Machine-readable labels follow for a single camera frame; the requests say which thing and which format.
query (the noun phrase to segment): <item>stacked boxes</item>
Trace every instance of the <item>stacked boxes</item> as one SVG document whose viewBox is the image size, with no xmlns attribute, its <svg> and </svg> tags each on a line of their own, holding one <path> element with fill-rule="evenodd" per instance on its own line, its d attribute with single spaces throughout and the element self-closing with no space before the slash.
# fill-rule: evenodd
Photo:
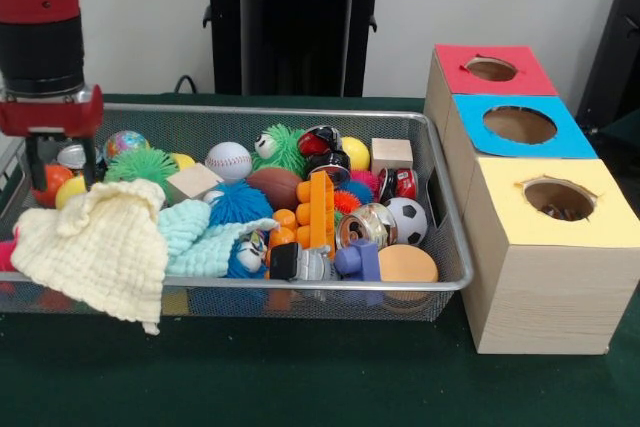
<svg viewBox="0 0 640 427">
<path fill-rule="evenodd" d="M 425 113 L 474 252 L 478 352 L 606 352 L 640 279 L 640 222 L 531 50 L 436 46 Z"/>
</svg>

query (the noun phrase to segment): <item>yellow ball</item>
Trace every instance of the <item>yellow ball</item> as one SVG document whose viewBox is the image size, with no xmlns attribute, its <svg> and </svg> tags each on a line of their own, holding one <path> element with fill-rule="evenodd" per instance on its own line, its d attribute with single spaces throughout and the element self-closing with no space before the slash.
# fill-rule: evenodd
<svg viewBox="0 0 640 427">
<path fill-rule="evenodd" d="M 354 137 L 342 138 L 342 150 L 351 159 L 351 170 L 369 170 L 369 149 L 364 143 Z"/>
<path fill-rule="evenodd" d="M 178 169 L 184 170 L 196 165 L 196 161 L 189 157 L 187 154 L 171 154 L 173 161 L 178 164 Z"/>
<path fill-rule="evenodd" d="M 58 189 L 58 193 L 56 194 L 56 209 L 61 210 L 67 205 L 71 197 L 86 192 L 87 189 L 84 186 L 84 177 L 82 175 L 67 180 L 62 184 L 62 187 Z"/>
</svg>

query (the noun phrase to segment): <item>green table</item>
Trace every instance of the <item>green table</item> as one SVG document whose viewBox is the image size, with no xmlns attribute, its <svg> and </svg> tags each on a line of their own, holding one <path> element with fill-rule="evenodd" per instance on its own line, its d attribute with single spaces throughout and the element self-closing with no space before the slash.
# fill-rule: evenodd
<svg viewBox="0 0 640 427">
<path fill-rule="evenodd" d="M 416 99 L 110 101 L 421 110 Z M 0 314 L 0 425 L 638 425 L 640 300 L 602 357 L 479 356 L 455 295 L 437 322 Z"/>
</svg>

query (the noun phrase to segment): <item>brown football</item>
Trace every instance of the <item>brown football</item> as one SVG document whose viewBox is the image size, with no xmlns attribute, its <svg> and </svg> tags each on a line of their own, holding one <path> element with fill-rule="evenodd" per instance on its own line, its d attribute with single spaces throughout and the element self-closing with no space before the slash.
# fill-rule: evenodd
<svg viewBox="0 0 640 427">
<path fill-rule="evenodd" d="M 296 187 L 302 179 L 293 172 L 277 167 L 266 167 L 247 177 L 247 183 L 267 196 L 273 210 L 289 209 L 295 212 L 298 206 Z"/>
</svg>

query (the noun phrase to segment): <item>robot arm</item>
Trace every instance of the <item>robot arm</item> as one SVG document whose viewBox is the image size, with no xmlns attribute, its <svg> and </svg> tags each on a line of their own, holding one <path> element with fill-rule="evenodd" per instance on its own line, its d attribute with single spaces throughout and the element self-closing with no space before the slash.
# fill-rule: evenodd
<svg viewBox="0 0 640 427">
<path fill-rule="evenodd" d="M 99 87 L 85 84 L 83 65 L 78 0 L 0 0 L 0 130 L 25 137 L 36 189 L 46 188 L 40 138 L 80 140 L 85 182 L 94 182 L 103 102 Z"/>
</svg>

